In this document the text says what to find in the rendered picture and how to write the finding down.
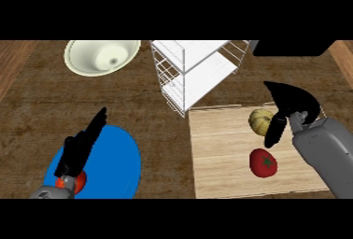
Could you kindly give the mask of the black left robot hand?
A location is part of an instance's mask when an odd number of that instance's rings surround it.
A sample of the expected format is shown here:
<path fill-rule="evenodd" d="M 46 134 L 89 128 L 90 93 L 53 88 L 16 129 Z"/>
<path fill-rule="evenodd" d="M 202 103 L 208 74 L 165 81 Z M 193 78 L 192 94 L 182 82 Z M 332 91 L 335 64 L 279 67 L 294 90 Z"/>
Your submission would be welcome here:
<path fill-rule="evenodd" d="M 56 177 L 77 177 L 90 157 L 93 144 L 106 125 L 106 108 L 96 113 L 89 127 L 75 136 L 68 136 L 63 144 L 63 152 L 55 169 Z"/>

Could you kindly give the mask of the blue round plate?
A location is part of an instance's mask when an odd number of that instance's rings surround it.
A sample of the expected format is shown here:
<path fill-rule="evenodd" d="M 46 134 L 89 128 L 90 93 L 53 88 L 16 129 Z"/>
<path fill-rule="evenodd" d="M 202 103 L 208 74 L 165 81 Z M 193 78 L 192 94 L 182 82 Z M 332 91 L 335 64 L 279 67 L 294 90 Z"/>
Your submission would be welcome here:
<path fill-rule="evenodd" d="M 140 181 L 140 151 L 130 133 L 106 125 L 83 171 L 87 181 L 75 199 L 133 199 Z"/>

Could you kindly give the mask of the orange-red round fruit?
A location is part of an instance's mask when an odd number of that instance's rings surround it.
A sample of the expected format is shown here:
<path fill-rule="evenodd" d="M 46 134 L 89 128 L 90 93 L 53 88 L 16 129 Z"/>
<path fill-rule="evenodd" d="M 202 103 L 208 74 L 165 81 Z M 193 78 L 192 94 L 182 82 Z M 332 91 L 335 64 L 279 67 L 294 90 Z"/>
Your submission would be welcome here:
<path fill-rule="evenodd" d="M 84 189 L 86 182 L 87 182 L 87 175 L 86 175 L 86 172 L 81 172 L 74 181 L 74 193 L 75 194 L 78 194 L 80 191 Z M 58 188 L 63 188 L 63 179 L 62 178 L 58 178 L 55 180 L 55 186 Z"/>

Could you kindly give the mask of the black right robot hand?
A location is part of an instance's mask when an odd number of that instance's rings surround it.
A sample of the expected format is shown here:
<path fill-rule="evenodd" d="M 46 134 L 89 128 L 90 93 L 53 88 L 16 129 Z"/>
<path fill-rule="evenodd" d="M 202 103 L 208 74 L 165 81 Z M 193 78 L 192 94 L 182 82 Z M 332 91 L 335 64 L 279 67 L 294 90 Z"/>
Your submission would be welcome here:
<path fill-rule="evenodd" d="M 263 84 L 278 107 L 264 136 L 264 147 L 270 148 L 281 141 L 286 125 L 291 125 L 292 134 L 295 134 L 314 122 L 320 114 L 320 104 L 304 89 L 273 81 L 264 81 Z"/>

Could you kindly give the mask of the yellow ridged squash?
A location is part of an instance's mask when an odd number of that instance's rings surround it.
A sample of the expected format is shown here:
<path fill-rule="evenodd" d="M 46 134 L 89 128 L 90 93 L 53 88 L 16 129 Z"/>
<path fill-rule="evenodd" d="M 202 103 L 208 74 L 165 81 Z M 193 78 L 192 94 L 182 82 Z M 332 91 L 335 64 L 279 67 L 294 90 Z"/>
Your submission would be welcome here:
<path fill-rule="evenodd" d="M 264 108 L 257 108 L 251 112 L 248 124 L 257 135 L 266 136 L 273 116 L 273 112 Z"/>

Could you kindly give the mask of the black appliance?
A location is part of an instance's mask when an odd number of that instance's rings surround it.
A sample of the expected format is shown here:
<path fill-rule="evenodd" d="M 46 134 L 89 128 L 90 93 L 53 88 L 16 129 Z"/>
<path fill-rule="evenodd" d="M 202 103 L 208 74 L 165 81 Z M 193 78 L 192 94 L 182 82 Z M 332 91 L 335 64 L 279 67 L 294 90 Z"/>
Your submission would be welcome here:
<path fill-rule="evenodd" d="M 251 51 L 258 57 L 312 57 L 320 56 L 334 40 L 252 40 Z"/>

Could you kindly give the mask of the cream white bowl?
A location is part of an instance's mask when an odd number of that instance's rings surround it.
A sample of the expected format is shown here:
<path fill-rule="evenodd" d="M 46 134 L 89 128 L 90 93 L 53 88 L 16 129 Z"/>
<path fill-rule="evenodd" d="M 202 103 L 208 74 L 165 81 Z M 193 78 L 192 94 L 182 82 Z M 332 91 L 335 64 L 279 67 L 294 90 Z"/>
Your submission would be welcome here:
<path fill-rule="evenodd" d="M 139 48 L 139 40 L 71 40 L 63 51 L 63 62 L 80 76 L 100 77 L 130 63 Z"/>

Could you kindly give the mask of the pale wooden tray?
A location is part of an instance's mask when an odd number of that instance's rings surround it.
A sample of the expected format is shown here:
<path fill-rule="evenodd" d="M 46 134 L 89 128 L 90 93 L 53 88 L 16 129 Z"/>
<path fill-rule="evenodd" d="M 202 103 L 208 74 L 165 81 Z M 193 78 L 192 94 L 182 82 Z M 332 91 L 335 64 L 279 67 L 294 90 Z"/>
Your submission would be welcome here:
<path fill-rule="evenodd" d="M 264 137 L 251 130 L 248 118 L 257 106 L 221 105 L 189 111 L 196 197 L 257 197 L 322 191 L 326 185 L 292 146 L 292 133 L 267 149 L 278 172 L 261 178 L 250 169 L 250 153 L 263 147 Z"/>

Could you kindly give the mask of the red tomato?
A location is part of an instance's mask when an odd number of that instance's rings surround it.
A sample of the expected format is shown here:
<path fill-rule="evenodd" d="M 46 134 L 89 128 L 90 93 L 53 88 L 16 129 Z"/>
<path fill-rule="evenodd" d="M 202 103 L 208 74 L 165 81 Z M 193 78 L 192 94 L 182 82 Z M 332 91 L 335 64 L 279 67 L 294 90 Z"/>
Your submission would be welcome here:
<path fill-rule="evenodd" d="M 278 161 L 272 154 L 261 148 L 251 151 L 250 169 L 257 177 L 266 178 L 278 172 Z"/>

